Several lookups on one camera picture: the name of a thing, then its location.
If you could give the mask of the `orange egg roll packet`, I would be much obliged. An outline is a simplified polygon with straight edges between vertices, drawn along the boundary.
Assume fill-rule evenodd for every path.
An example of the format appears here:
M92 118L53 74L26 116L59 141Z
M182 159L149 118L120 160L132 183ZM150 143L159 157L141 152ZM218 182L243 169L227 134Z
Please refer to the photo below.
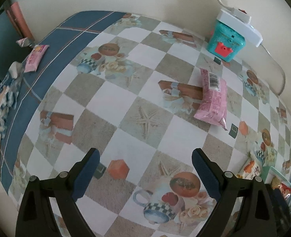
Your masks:
M284 184L278 177L274 176L271 184L272 189L278 189L284 199L288 199L291 195L291 188Z

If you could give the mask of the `teal-rimmed cardboard tray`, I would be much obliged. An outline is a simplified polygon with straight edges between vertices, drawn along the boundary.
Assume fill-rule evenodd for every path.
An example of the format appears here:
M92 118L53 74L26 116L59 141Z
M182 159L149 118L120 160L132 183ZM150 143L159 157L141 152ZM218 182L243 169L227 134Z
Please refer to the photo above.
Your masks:
M291 188L291 183L286 179L284 175L282 175L278 170L276 170L272 166L264 166L262 168L261 178L263 179L265 184L270 186L273 177L278 177L284 184Z

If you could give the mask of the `beige foil snack bag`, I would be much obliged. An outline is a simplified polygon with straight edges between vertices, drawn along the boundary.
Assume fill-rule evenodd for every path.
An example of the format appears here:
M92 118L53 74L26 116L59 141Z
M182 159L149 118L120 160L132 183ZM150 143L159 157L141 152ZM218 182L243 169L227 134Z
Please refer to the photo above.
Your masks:
M236 174L237 178L252 180L262 173L263 160L256 157L255 154L249 153L248 159L242 166L240 171Z

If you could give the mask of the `pink snack packet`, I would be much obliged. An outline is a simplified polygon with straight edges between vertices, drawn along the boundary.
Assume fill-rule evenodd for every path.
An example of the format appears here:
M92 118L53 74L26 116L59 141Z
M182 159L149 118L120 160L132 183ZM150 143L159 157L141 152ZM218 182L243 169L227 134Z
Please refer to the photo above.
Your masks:
M202 102L194 118L227 130L227 83L215 73L200 69Z

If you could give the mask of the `blue white crumpled wrapper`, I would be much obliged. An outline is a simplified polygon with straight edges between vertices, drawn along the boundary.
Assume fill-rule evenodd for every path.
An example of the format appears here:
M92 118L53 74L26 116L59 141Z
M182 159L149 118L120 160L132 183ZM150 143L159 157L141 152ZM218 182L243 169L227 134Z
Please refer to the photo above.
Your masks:
M20 93L24 67L19 62L13 62L0 83L0 137L3 139L7 131L7 118L11 109L16 109Z

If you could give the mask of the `small pink wafer packet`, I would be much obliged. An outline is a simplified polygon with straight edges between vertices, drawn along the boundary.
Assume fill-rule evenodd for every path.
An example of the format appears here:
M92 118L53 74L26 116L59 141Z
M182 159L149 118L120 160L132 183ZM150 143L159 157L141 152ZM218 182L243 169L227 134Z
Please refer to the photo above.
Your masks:
M49 45L38 44L33 48L26 60L25 73L37 71L40 61L49 47Z

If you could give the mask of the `patterned tablecloth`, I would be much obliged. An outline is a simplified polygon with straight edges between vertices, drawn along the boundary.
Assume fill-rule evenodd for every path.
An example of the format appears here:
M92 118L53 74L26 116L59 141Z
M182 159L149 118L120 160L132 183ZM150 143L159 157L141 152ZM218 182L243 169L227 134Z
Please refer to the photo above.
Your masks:
M195 236L215 205L192 164L201 148L238 173L255 152L291 181L291 113L246 62L131 13L84 11L50 32L24 76L0 144L0 181L19 208L29 178L56 177L90 148L100 164L77 205L97 236ZM227 130L194 118L200 69L227 83Z

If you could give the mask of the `crumpled silver wrapper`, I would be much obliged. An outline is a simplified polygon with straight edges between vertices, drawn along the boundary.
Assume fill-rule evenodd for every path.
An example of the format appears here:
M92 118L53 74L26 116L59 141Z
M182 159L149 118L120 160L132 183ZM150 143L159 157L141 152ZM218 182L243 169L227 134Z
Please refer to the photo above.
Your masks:
M18 44L21 48L34 48L35 42L33 39L30 38L22 38L16 41L16 44Z

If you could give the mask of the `teal toy box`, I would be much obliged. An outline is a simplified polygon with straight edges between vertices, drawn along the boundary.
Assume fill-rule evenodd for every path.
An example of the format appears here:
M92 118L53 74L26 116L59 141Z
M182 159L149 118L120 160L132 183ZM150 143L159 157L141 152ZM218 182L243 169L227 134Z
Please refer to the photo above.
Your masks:
M245 38L226 24L216 21L207 51L230 62L245 47Z

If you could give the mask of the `white power strip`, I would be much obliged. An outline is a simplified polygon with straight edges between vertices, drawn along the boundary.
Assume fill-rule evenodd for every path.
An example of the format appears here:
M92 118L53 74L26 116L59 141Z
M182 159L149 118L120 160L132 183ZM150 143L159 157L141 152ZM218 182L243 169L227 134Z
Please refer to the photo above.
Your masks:
M223 8L220 10L217 20L238 32L255 47L258 47L263 41L261 33L251 25L251 17L240 10L234 9L231 12Z

